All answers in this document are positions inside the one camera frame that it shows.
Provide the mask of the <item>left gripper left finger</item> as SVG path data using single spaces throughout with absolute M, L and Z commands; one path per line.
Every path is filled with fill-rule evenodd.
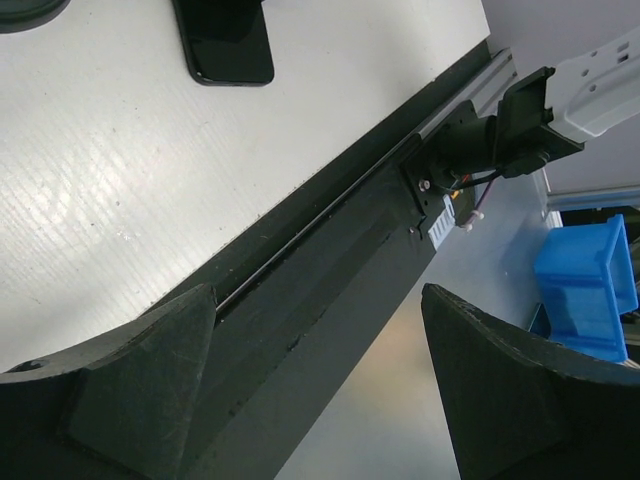
M 2 373 L 2 478 L 177 478 L 215 319 L 199 285 Z

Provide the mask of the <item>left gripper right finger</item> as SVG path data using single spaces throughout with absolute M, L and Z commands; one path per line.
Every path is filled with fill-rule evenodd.
M 569 350 L 436 284 L 422 315 L 463 479 L 636 479 L 639 372 Z

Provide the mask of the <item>black smartphone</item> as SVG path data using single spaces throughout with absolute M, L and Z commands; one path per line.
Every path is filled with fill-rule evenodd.
M 261 87 L 275 68 L 260 1 L 175 0 L 191 77 L 204 86 Z

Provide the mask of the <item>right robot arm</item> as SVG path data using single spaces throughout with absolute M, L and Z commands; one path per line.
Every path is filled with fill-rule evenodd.
M 454 191 L 528 175 L 639 113 L 639 31 L 507 89 L 496 113 L 446 120 L 426 142 L 431 182 Z

